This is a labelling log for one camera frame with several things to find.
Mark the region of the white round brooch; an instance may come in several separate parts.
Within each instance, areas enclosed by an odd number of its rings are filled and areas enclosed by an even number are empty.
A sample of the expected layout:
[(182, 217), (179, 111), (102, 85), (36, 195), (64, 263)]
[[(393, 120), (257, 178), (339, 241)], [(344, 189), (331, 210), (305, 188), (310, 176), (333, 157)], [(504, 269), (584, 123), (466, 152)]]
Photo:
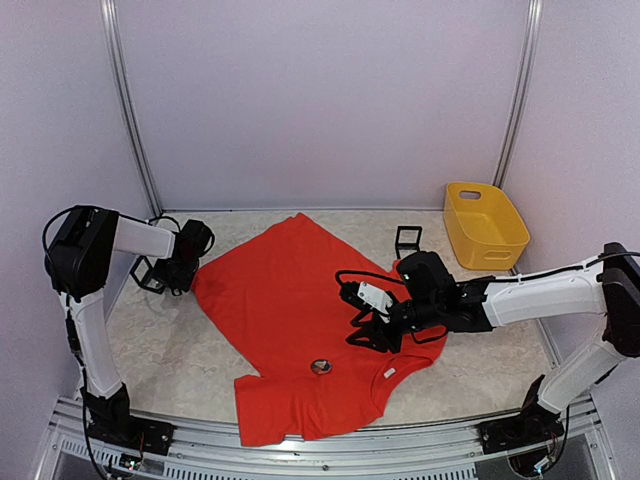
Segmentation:
[(326, 359), (316, 359), (311, 363), (310, 368), (316, 375), (326, 375), (331, 372), (332, 364)]

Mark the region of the red t-shirt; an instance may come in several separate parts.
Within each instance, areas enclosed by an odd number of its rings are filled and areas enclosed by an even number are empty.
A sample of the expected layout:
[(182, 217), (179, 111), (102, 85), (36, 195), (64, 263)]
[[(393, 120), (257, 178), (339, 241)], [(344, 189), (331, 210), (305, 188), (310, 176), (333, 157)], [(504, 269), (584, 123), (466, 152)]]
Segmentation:
[[(397, 354), (349, 345), (355, 310), (340, 299), (341, 269), (377, 266), (301, 214), (199, 269), (199, 306), (255, 369), (234, 384), (243, 446), (360, 429), (384, 414), (403, 380), (440, 356), (440, 327), (405, 338)], [(331, 372), (314, 374), (316, 359), (329, 360)]]

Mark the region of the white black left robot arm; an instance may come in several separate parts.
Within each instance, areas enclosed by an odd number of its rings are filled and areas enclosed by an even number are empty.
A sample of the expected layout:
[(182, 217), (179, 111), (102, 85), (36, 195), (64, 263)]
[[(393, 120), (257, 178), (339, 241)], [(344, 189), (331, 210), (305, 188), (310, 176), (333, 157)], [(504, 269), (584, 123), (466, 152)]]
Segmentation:
[(132, 415), (130, 399), (113, 360), (106, 330), (104, 290), (116, 252), (130, 253), (147, 270), (143, 290), (181, 295), (191, 289), (201, 258), (215, 243), (200, 220), (176, 230), (157, 219), (135, 219), (115, 210), (76, 205), (57, 213), (60, 225), (44, 236), (44, 266), (65, 311), (67, 339), (81, 371), (81, 397), (92, 437), (121, 445), (145, 443), (148, 422)]

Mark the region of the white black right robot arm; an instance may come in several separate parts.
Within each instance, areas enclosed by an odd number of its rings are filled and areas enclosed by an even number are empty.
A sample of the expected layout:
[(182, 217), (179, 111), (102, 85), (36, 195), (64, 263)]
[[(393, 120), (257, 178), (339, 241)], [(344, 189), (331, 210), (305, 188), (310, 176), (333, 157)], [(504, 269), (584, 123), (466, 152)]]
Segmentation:
[(347, 341), (380, 353), (400, 352), (405, 336), (441, 327), (445, 333), (484, 333), (516, 322), (597, 314), (604, 330), (575, 350), (552, 374), (529, 387), (520, 411), (478, 426), (482, 450), (492, 454), (566, 435), (560, 415), (571, 402), (639, 355), (638, 253), (617, 242), (596, 257), (529, 275), (486, 276), (458, 282), (435, 252), (416, 251), (396, 266), (409, 297), (335, 274), (341, 299), (358, 309)]

